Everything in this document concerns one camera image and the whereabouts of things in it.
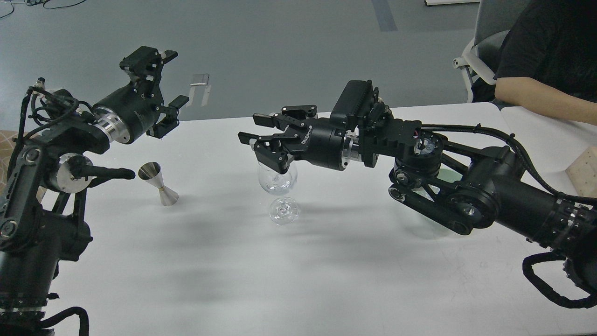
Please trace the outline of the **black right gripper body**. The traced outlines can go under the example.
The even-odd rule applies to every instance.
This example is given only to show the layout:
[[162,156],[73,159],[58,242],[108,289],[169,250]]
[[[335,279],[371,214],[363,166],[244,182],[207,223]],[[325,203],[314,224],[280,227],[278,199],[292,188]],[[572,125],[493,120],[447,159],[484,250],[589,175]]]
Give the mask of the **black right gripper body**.
[[288,126],[286,134],[294,136],[286,141],[286,150],[294,160],[338,171],[348,165],[352,134],[331,125],[330,119],[301,120]]

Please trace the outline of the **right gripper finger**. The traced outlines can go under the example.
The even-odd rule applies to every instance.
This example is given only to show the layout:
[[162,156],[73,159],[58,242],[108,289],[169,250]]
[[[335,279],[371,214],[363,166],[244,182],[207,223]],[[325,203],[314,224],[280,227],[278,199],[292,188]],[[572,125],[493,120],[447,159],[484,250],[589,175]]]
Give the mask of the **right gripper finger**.
[[273,115],[254,113],[252,119],[257,126],[277,128],[285,131],[287,127],[306,129],[311,119],[317,118],[316,105],[284,106]]
[[303,135],[299,131],[287,131],[271,136],[258,136],[245,132],[237,134],[241,143],[252,147],[260,163],[278,174],[286,174],[291,162],[303,159]]

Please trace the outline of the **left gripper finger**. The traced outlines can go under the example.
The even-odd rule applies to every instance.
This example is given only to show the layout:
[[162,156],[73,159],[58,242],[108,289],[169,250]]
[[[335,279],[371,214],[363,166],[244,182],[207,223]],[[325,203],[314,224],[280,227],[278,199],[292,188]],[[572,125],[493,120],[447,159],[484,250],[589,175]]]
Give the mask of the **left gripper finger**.
[[174,130],[180,123],[178,117],[180,109],[189,102],[189,97],[184,95],[178,95],[168,106],[162,106],[158,109],[158,112],[164,113],[164,117],[158,122],[152,125],[146,132],[147,136],[151,136],[157,139],[162,139],[169,132]]
[[161,81],[163,66],[178,56],[177,51],[157,49],[142,45],[124,57],[119,67],[130,77],[133,89],[155,89]]

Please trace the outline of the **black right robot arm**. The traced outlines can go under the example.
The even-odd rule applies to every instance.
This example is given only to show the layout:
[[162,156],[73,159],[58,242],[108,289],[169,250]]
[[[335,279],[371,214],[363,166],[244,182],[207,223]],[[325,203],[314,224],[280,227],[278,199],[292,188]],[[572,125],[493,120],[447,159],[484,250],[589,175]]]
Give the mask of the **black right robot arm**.
[[596,200],[553,189],[525,148],[495,128],[394,118],[371,81],[347,83],[328,118],[313,105],[255,113],[270,136],[240,132],[257,160],[285,174],[293,161],[338,171],[392,157],[391,198],[460,235],[499,223],[548,252],[526,257],[524,276],[563,308],[596,305]]

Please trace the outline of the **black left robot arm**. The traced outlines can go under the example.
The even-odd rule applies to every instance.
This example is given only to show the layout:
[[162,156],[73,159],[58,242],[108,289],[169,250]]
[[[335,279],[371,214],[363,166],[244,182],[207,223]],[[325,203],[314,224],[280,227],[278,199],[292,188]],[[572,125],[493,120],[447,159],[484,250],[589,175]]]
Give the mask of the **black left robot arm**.
[[189,98],[164,104],[163,67],[177,52],[141,46],[119,66],[130,81],[94,105],[67,90],[47,91],[45,79],[28,87],[21,125],[1,193],[1,334],[53,336],[53,327],[79,317],[79,335],[90,333],[88,313],[73,307],[45,318],[43,308],[60,261],[77,261],[92,242],[84,221],[87,190],[113,179],[134,179],[126,168],[95,166],[86,152],[103,154],[112,142],[133,143],[147,134],[163,138],[179,125]]

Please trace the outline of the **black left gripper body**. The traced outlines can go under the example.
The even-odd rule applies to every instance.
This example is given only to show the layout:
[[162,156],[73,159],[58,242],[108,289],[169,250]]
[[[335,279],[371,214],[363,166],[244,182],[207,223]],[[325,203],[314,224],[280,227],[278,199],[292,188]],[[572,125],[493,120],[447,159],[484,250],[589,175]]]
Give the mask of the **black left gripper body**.
[[109,142],[130,144],[156,123],[163,102],[158,82],[130,82],[93,105],[92,113]]

